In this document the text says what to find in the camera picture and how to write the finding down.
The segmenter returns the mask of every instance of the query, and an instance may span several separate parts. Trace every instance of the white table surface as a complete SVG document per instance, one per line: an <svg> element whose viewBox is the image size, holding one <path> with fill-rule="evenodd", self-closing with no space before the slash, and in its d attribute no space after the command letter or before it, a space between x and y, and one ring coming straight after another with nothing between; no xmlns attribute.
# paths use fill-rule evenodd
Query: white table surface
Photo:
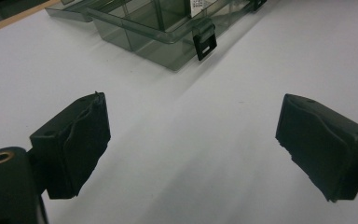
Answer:
<svg viewBox="0 0 358 224"><path fill-rule="evenodd" d="M95 91L112 140L50 223L358 223L275 139L285 93L358 122L358 0L269 0L177 73L45 11L0 30L0 148Z"/></svg>

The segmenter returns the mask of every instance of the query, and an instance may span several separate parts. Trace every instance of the white tabletop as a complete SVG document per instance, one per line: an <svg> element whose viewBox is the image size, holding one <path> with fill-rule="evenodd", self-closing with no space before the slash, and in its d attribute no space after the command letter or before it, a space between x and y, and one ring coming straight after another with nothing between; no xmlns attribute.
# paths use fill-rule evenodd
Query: white tabletop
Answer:
<svg viewBox="0 0 358 224"><path fill-rule="evenodd" d="M173 73L45 11L0 30L0 148L106 94L112 140L50 223L358 223L275 139L285 93L358 122L358 0L269 0L217 41Z"/></svg>

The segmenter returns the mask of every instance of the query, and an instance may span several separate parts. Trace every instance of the white label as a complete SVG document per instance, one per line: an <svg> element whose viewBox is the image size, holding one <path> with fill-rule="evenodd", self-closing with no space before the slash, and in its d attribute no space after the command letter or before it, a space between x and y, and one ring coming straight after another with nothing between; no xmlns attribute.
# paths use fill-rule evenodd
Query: white label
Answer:
<svg viewBox="0 0 358 224"><path fill-rule="evenodd" d="M190 0L191 17L199 14L205 8L205 0Z"/></svg>

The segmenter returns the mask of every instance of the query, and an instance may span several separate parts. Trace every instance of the black latch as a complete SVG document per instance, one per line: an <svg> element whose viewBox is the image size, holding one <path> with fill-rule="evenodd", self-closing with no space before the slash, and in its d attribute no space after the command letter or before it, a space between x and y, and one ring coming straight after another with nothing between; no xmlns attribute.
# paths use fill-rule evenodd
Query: black latch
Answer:
<svg viewBox="0 0 358 224"><path fill-rule="evenodd" d="M261 6L263 6L267 0L254 0L254 8L253 11L257 11Z"/></svg>
<svg viewBox="0 0 358 224"><path fill-rule="evenodd" d="M210 19L201 21L193 29L193 41L199 61L217 46L214 29L214 24Z"/></svg>

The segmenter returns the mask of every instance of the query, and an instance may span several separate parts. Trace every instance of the clear plastic container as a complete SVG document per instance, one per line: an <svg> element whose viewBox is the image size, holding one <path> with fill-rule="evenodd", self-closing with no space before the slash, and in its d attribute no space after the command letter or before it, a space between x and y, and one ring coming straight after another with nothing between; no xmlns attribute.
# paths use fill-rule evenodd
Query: clear plastic container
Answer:
<svg viewBox="0 0 358 224"><path fill-rule="evenodd" d="M216 37L266 0L75 0L47 8L50 16L91 21L101 38L173 71L216 47Z"/></svg>

